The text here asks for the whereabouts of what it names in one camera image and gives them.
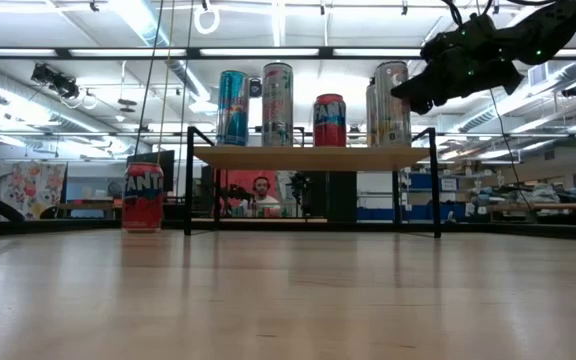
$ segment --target red bull can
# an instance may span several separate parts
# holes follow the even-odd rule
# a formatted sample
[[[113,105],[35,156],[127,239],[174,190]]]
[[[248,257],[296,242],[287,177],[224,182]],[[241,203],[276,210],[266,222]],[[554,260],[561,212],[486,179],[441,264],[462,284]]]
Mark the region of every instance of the red bull can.
[[[248,75],[228,70],[219,80],[217,144],[246,146],[248,142]]]
[[[375,78],[370,78],[366,88],[366,143],[368,147],[377,146],[377,86]]]
[[[262,145],[292,146],[293,71],[284,63],[264,67]]]
[[[159,164],[131,163],[124,178],[122,228],[128,232],[161,230],[164,173]]]
[[[408,66],[388,61],[377,67],[377,143],[379,147],[410,146],[410,103],[390,95],[390,90],[408,80]]]
[[[315,146],[346,146],[346,103],[338,94],[317,97],[313,111]]]

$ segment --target can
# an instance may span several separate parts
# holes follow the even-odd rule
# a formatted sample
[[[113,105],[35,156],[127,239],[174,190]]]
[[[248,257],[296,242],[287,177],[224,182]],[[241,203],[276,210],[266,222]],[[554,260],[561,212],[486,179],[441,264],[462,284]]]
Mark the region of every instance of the can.
[[[410,103],[390,95],[390,90],[408,80],[402,61],[388,61],[377,67],[377,143],[380,147],[410,146]]]
[[[131,163],[124,179],[122,228],[129,232],[159,231],[164,205],[164,173],[159,164]]]
[[[315,146],[346,146],[346,103],[338,94],[317,97],[314,107]]]
[[[219,79],[217,144],[246,146],[248,142],[248,75],[228,70]]]
[[[366,88],[366,143],[368,147],[377,147],[377,86],[375,78],[370,78]]]
[[[264,66],[263,146],[292,146],[293,70],[284,63]]]

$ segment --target red fanta can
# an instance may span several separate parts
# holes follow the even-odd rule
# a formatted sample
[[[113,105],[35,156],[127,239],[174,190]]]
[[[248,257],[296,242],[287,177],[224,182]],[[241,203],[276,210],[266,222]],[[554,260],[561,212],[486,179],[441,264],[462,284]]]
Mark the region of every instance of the red fanta can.
[[[315,146],[346,146],[346,103],[341,95],[324,94],[315,102]]]
[[[164,172],[159,164],[131,163],[126,169],[122,228],[128,232],[161,230]]]

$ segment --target aluminum can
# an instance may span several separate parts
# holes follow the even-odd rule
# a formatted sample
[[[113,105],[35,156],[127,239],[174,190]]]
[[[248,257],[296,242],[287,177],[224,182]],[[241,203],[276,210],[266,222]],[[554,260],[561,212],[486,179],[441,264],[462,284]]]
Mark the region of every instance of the aluminum can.
[[[248,75],[228,70],[219,80],[217,144],[246,146],[248,142]]]
[[[122,228],[129,232],[161,230],[164,173],[159,164],[131,163],[124,178]]]
[[[410,103],[390,95],[390,90],[408,80],[402,61],[388,61],[377,67],[377,143],[379,147],[410,146]]]
[[[293,88],[290,65],[264,66],[262,146],[292,146]]]
[[[346,103],[338,94],[317,97],[314,107],[315,146],[346,146]]]
[[[377,147],[377,86],[375,78],[370,78],[366,88],[366,143],[368,147]]]

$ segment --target black metal frame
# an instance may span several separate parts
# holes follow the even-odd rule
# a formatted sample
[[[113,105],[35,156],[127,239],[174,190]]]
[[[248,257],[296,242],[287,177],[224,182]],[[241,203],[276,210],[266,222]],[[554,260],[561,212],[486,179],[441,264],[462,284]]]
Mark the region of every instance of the black metal frame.
[[[188,139],[186,143],[187,153],[186,153],[186,197],[185,197],[185,205],[186,211],[184,214],[184,235],[191,235],[192,233],[192,190],[193,190],[193,183],[192,183],[192,172],[193,172],[193,161],[195,156],[195,142],[194,136],[197,135],[206,141],[211,146],[215,146],[210,139],[208,139],[201,131],[199,131],[196,127],[190,126],[188,128]],[[426,130],[419,133],[417,136],[413,138],[413,141],[420,139],[423,136],[428,135],[430,139],[430,176],[432,177],[432,213],[433,213],[433,225],[432,225],[432,232],[435,239],[441,238],[441,231],[442,231],[442,224],[439,212],[439,165],[437,160],[437,146],[436,146],[436,132],[435,128],[427,128]],[[221,169],[213,169],[213,172],[216,173],[214,177],[215,182],[215,203],[214,203],[214,212],[213,212],[213,229],[219,229],[219,224],[221,221]],[[401,224],[401,205],[399,203],[399,172],[393,171],[392,172],[392,194],[393,194],[393,209],[394,209],[394,218],[393,218],[393,225],[395,231],[403,231],[403,230],[410,230],[407,229],[409,226],[404,226]],[[330,229],[336,228],[337,224],[317,224],[314,226],[329,226]],[[427,226],[416,226],[415,229],[425,228],[427,230]]]
[[[15,46],[1,46],[0,50],[52,50],[54,55],[14,55],[14,54],[0,54],[2,60],[78,60],[78,61],[121,61],[121,60],[167,60],[168,55],[155,55],[151,53],[144,53],[140,56],[121,56],[121,55],[104,55],[104,56],[74,56],[71,51],[73,50],[102,50],[102,51],[125,51],[125,50],[147,50],[144,47],[15,47]],[[172,60],[251,60],[251,59],[299,59],[299,60],[423,60],[419,53],[421,52],[420,46],[291,46],[281,47],[282,50],[290,49],[306,49],[317,50],[316,54],[309,55],[272,55],[272,54],[245,54],[245,55],[207,55],[202,54],[201,50],[229,50],[233,47],[173,47],[172,52],[185,51],[185,55],[173,54],[170,59]],[[266,50],[277,49],[274,47],[237,47],[237,50]],[[417,55],[337,55],[335,50],[344,49],[360,49],[360,50],[418,50]],[[576,60],[575,56],[559,56],[553,60]]]

